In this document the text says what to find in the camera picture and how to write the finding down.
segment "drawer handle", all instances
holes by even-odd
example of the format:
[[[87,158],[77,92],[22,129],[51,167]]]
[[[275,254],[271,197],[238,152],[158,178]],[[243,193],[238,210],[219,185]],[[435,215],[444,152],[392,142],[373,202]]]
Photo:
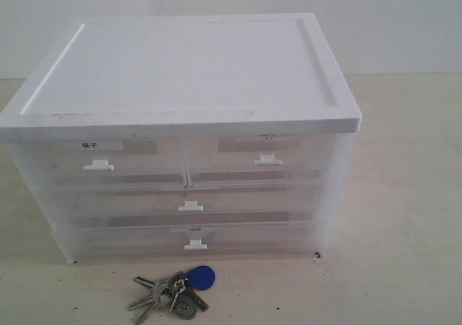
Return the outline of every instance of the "drawer handle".
[[[198,206],[197,201],[185,201],[184,206],[178,207],[179,212],[185,212],[185,211],[203,211],[204,206]]]
[[[202,243],[202,239],[189,240],[189,244],[185,244],[185,250],[192,251],[194,249],[207,249],[207,245]]]
[[[114,165],[109,165],[108,160],[95,159],[91,165],[84,166],[85,171],[101,171],[101,170],[114,170]]]
[[[261,165],[282,165],[282,160],[277,160],[274,154],[260,155],[260,160],[254,160],[253,164]]]

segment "white lid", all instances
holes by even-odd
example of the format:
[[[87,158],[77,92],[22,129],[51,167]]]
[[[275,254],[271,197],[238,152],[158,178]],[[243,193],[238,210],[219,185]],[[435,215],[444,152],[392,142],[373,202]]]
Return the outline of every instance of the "white lid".
[[[355,132],[313,14],[85,19],[0,115],[0,138]]]

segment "plastic drawer unit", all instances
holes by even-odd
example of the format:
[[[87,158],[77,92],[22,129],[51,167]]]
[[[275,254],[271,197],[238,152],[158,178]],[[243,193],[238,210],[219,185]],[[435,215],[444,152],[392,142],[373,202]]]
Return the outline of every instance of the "plastic drawer unit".
[[[361,112],[313,14],[84,19],[0,115],[69,262],[324,254]]]

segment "white wall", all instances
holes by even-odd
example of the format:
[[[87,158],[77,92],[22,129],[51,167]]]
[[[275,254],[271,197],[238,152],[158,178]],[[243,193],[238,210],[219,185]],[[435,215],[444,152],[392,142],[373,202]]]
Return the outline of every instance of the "white wall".
[[[462,72],[462,0],[0,0],[0,78],[76,17],[315,12],[345,74]]]

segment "floor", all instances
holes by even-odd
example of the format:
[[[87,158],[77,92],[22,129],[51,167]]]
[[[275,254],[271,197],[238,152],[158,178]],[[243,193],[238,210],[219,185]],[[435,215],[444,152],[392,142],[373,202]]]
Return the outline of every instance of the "floor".
[[[190,324],[459,324],[462,74],[347,77],[364,114],[328,254],[213,261]],[[0,81],[0,106],[20,81]],[[0,324],[130,324],[136,274],[191,263],[69,266],[0,146]],[[167,312],[146,324],[174,324]]]

